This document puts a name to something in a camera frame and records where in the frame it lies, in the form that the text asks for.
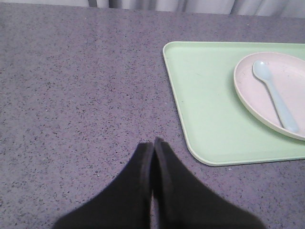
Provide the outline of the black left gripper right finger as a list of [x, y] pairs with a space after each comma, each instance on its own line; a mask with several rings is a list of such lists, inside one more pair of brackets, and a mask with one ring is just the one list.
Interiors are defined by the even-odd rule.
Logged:
[[155, 196], [162, 229], [263, 229], [255, 215], [199, 181], [161, 138], [154, 142]]

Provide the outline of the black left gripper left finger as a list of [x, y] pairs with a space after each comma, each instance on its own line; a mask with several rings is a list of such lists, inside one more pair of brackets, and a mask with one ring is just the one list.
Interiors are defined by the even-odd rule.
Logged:
[[120, 174], [96, 197], [61, 217], [55, 229], [148, 229], [152, 143], [138, 144]]

